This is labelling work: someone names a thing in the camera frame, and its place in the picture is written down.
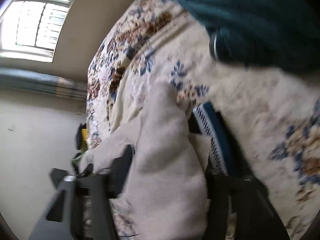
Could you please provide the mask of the beige small garment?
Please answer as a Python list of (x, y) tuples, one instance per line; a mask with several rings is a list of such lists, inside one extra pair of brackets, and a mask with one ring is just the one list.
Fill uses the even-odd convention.
[(80, 161), (80, 171), (93, 165), (99, 174), (127, 145), (135, 148), (120, 200), (140, 239), (201, 239), (205, 232), (210, 139), (189, 133), (188, 108), (172, 85), (157, 83), (141, 112)]

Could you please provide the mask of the teal left curtain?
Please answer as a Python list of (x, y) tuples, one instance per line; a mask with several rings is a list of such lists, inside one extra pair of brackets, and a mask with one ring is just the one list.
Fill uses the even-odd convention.
[(1, 68), (1, 87), (23, 89), (61, 98), (86, 100), (87, 84), (22, 69)]

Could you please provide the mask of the window with bars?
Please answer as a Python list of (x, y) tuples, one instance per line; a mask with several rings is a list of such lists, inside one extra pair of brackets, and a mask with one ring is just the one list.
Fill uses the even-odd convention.
[(1, 20), (1, 57), (53, 61), (74, 0), (13, 0)]

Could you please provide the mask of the yellow box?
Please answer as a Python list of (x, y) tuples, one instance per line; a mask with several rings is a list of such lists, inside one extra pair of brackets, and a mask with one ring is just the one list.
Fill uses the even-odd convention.
[(76, 148), (81, 152), (87, 151), (87, 126), (81, 123), (78, 127), (76, 137)]

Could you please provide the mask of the teal folded quilt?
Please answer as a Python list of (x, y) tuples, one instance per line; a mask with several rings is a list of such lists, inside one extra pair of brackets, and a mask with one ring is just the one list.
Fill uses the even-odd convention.
[(319, 70), (319, 0), (172, 0), (204, 25), (225, 63)]

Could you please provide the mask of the floral bed blanket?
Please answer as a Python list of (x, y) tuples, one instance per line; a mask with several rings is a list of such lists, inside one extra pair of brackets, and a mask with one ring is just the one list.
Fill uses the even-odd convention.
[(319, 74), (230, 66), (209, 52), (205, 28), (180, 5), (135, 0), (88, 68), (88, 143), (136, 116), (165, 81), (194, 105), (210, 102), (235, 135), (291, 239), (319, 212)]

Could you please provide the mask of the black folded garment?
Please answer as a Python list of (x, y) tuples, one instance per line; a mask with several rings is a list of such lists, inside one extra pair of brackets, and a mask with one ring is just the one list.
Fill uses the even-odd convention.
[(251, 176), (252, 171), (221, 113), (210, 102), (193, 108), (188, 121), (189, 131), (210, 137), (210, 166), (231, 177)]

